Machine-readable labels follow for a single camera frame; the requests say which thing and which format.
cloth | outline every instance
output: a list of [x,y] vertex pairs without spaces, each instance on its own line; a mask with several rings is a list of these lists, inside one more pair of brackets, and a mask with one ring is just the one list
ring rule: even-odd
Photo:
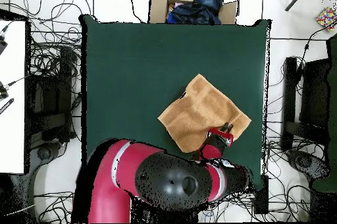
[[210,128],[233,124],[230,131],[238,139],[251,119],[229,98],[198,74],[185,93],[158,117],[182,152],[198,150]]
[[175,7],[172,11],[179,24],[221,24],[218,18],[222,0],[194,0],[192,4]]
[[[332,24],[337,20],[337,14],[330,7],[324,9],[324,11],[316,18],[317,22],[323,26],[327,27],[329,24]],[[334,25],[327,28],[328,31],[334,30]]]
[[172,13],[169,13],[167,16],[167,23],[168,24],[176,24],[176,20],[174,19]]
[[174,8],[177,8],[177,6],[180,6],[180,5],[183,5],[183,3],[177,3],[177,2],[176,2],[176,3],[174,4]]
[[174,5],[173,4],[170,4],[168,7],[167,7],[167,15],[166,15],[166,19],[168,20],[169,19],[169,13],[171,13],[173,11],[173,8],[174,8]]

small colorful box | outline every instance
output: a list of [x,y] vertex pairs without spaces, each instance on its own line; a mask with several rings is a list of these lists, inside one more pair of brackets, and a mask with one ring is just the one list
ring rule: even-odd
[[[329,24],[332,24],[334,21],[337,20],[337,14],[334,10],[332,10],[330,7],[327,7],[324,9],[324,11],[316,18],[317,22],[323,26],[326,27]],[[334,30],[334,25],[329,26],[327,28],[329,32]]]

blue fabric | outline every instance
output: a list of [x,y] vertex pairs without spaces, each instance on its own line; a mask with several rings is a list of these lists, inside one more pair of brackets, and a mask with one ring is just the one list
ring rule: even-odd
[[176,19],[173,17],[172,12],[168,14],[167,23],[176,24]]

black power supply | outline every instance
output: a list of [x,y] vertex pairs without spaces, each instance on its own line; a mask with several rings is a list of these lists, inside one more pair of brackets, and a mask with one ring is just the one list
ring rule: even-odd
[[2,54],[2,52],[5,50],[5,48],[7,47],[7,43],[1,39],[0,36],[0,54]]
[[269,178],[267,175],[261,175],[263,180],[263,188],[255,191],[253,199],[253,208],[255,214],[269,213]]

power strip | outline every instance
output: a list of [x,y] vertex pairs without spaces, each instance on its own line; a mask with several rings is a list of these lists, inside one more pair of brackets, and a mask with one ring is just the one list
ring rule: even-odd
[[0,115],[14,102],[14,99],[11,98],[4,106],[0,109]]

